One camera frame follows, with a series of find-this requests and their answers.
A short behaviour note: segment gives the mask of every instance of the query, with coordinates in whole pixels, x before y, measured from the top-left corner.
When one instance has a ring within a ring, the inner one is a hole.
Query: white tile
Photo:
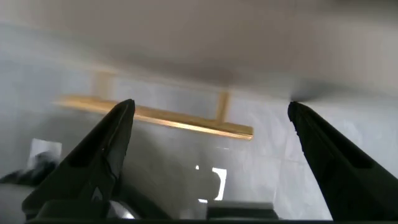
[[[250,141],[234,141],[232,139],[230,148],[283,158],[287,137],[292,129],[287,116],[288,103],[232,98],[227,121],[252,126],[254,136]]]
[[[304,163],[284,161],[274,207],[283,219],[331,220],[318,183]]]
[[[180,86],[115,78],[115,100],[132,98],[137,105],[214,119],[218,94]]]

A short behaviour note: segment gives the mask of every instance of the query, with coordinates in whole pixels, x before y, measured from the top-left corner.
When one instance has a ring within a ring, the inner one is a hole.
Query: black object
[[[24,200],[22,210],[28,220],[72,222],[114,216],[109,201],[126,155],[134,112],[134,101],[123,101],[94,127]]]
[[[133,116],[134,102],[126,100],[116,105],[104,117],[60,166],[26,198],[23,211],[27,215],[28,223],[137,222],[114,219],[109,205],[129,143]],[[296,128],[304,156],[334,221],[397,219],[398,180],[394,176],[309,107],[291,102],[288,116]],[[131,200],[134,206],[139,207],[140,203]],[[255,214],[256,218],[261,217],[258,210],[248,211],[249,213],[238,208],[217,208],[210,211],[208,218],[220,219],[236,215],[249,218],[250,214]],[[158,222],[153,220],[156,217],[146,216],[154,223]]]
[[[392,174],[309,107],[291,102],[288,115],[334,221],[398,219]]]

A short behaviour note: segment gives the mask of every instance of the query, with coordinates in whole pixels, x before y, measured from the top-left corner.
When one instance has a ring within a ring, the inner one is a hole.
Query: white ceiling
[[[396,10],[387,1],[1,0],[0,47],[255,93],[343,86],[398,96]]]

